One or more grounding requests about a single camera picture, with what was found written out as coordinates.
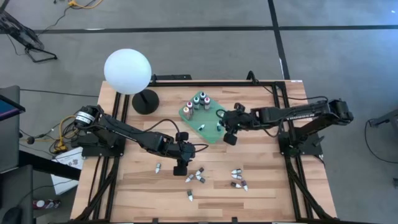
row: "white spherical lamp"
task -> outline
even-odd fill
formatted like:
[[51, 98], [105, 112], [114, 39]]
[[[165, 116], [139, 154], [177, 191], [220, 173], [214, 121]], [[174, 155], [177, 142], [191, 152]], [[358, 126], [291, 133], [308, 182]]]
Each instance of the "white spherical lamp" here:
[[148, 59], [133, 49], [120, 49], [106, 59], [105, 79], [119, 93], [135, 94], [134, 109], [140, 114], [150, 114], [159, 106], [159, 97], [152, 90], [145, 90], [152, 76]]

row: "green tray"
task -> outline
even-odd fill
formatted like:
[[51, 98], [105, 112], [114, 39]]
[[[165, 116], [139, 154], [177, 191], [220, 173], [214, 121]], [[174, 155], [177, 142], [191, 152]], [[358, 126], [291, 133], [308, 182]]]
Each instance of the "green tray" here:
[[[191, 102], [193, 102], [194, 97], [199, 97], [200, 93], [202, 91], [199, 91], [195, 96], [191, 98]], [[193, 116], [191, 119], [186, 119], [186, 117], [183, 115], [183, 108], [186, 106], [184, 105], [178, 113], [180, 114], [181, 118], [187, 122], [191, 128], [193, 128], [197, 133], [199, 133], [206, 141], [209, 143], [215, 143], [217, 140], [219, 140], [223, 135], [224, 135], [224, 128], [221, 126], [221, 131], [217, 131], [217, 122], [220, 120], [219, 117], [216, 115], [216, 111], [218, 109], [224, 110], [224, 108], [219, 105], [216, 101], [214, 101], [210, 96], [207, 96], [210, 98], [210, 109], [205, 110], [202, 105], [200, 105], [199, 110], [193, 109]], [[205, 125], [205, 128], [203, 128], [201, 131], [198, 130], [198, 128], [201, 125]]]

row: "wooden tabletop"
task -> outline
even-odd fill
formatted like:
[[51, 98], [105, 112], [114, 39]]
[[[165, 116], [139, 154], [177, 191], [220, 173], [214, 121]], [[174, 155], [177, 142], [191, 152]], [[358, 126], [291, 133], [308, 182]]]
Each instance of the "wooden tabletop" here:
[[[288, 96], [305, 98], [302, 82], [286, 81]], [[274, 106], [272, 95], [263, 87], [253, 86], [214, 86], [214, 87], [152, 87], [157, 92], [160, 105], [150, 115], [139, 115], [131, 103], [127, 111], [127, 124], [139, 129], [147, 129], [164, 118], [174, 120], [180, 131], [188, 131], [189, 141], [205, 143], [202, 138], [182, 121], [178, 109], [196, 92], [205, 91], [227, 110], [232, 110], [236, 102], [247, 110], [255, 107]], [[111, 114], [116, 92], [103, 82], [98, 104], [105, 113]], [[122, 96], [119, 114], [123, 107]], [[290, 106], [306, 104], [307, 101], [290, 100]], [[295, 121], [302, 126], [307, 121]], [[154, 130], [175, 135], [171, 123], [164, 122]], [[279, 154], [277, 140], [264, 131], [241, 131], [238, 143], [230, 146], [220, 139], [205, 151], [196, 154], [189, 163], [188, 173], [194, 174], [200, 167], [205, 169], [205, 184], [187, 177], [173, 176], [176, 161], [154, 156], [141, 149], [138, 144], [127, 141], [124, 155], [120, 160], [118, 181], [113, 203], [112, 222], [230, 222], [237, 217], [240, 222], [294, 221], [292, 199], [285, 169], [284, 158]], [[309, 191], [332, 216], [336, 216], [328, 179], [323, 164], [313, 156], [302, 156], [303, 168]], [[87, 158], [81, 172], [78, 190], [71, 218], [77, 217], [87, 206], [91, 181], [97, 158]], [[156, 163], [162, 168], [155, 174]], [[249, 190], [234, 189], [230, 186], [231, 171], [242, 169]], [[101, 165], [94, 190], [98, 186]], [[193, 202], [187, 197], [192, 190]], [[305, 216], [302, 194], [298, 191], [301, 214]], [[108, 193], [105, 192], [100, 218], [104, 217]]]

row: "monitor screen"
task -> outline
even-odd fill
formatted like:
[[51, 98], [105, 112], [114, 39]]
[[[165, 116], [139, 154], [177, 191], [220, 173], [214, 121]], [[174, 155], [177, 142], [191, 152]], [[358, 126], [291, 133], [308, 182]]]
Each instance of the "monitor screen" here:
[[23, 113], [25, 108], [12, 100], [0, 95], [0, 121]]

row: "robotic arm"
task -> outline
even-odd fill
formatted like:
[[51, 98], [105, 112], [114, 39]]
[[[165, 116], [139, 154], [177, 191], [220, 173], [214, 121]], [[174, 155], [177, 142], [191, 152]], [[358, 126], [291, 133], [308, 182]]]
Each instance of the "robotic arm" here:
[[234, 109], [225, 111], [220, 121], [227, 131], [224, 141], [231, 145], [236, 144], [235, 134], [240, 130], [269, 129], [275, 126], [280, 129], [284, 121], [317, 117], [301, 128], [295, 129], [296, 141], [299, 142], [305, 141], [312, 134], [332, 124], [347, 125], [354, 119], [353, 114], [348, 110], [347, 103], [341, 100], [331, 102], [323, 100], [291, 108], [253, 108], [250, 113], [245, 113], [245, 107], [236, 103]]
[[188, 140], [188, 133], [177, 133], [174, 141], [172, 136], [163, 133], [141, 131], [105, 114], [99, 105], [82, 107], [76, 115], [74, 125], [77, 129], [93, 133], [98, 138], [99, 147], [111, 149], [122, 136], [137, 142], [151, 154], [176, 159], [174, 175], [186, 175], [188, 163], [195, 157], [195, 146], [185, 142]]

